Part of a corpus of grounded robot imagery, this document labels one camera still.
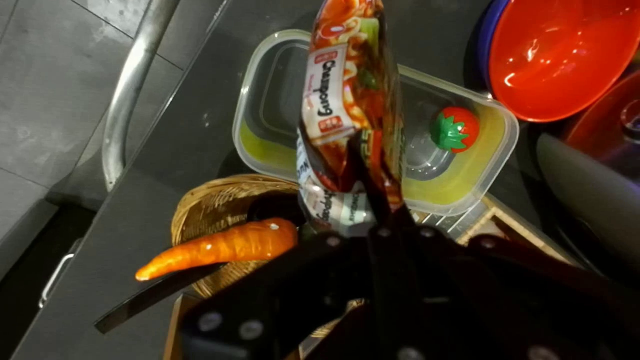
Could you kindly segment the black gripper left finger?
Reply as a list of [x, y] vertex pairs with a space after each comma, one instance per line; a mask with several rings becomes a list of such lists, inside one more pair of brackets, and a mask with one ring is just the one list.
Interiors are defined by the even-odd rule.
[[369, 205], [378, 226], [386, 223], [385, 173], [369, 164], [362, 152], [362, 131], [349, 137], [349, 161], [355, 168], [355, 179], [362, 184]]

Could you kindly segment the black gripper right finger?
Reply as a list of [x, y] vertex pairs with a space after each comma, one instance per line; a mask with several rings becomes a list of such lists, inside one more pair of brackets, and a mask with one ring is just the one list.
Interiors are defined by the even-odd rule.
[[399, 171], [388, 161], [382, 161], [382, 173], [385, 173], [386, 223], [392, 227], [415, 226], [415, 216], [402, 196]]

